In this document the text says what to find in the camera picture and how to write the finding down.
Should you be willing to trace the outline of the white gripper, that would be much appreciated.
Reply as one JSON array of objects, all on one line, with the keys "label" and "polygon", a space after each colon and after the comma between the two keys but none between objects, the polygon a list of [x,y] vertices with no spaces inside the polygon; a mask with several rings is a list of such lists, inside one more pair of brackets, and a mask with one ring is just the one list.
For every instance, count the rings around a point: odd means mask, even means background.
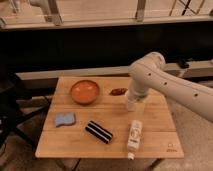
[{"label": "white gripper", "polygon": [[135,80],[130,82],[128,90],[125,93],[126,108],[129,112],[143,111],[145,108],[144,102],[136,102],[144,99],[148,95],[149,88],[144,84],[139,84]]}]

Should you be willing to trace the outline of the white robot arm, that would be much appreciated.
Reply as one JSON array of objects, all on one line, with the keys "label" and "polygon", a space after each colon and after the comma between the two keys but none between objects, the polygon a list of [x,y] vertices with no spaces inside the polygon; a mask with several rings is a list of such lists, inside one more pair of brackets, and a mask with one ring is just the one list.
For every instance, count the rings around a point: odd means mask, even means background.
[{"label": "white robot arm", "polygon": [[159,52],[150,52],[129,66],[127,110],[133,111],[136,100],[144,99],[152,88],[213,123],[213,89],[170,75],[164,66],[165,58]]}]

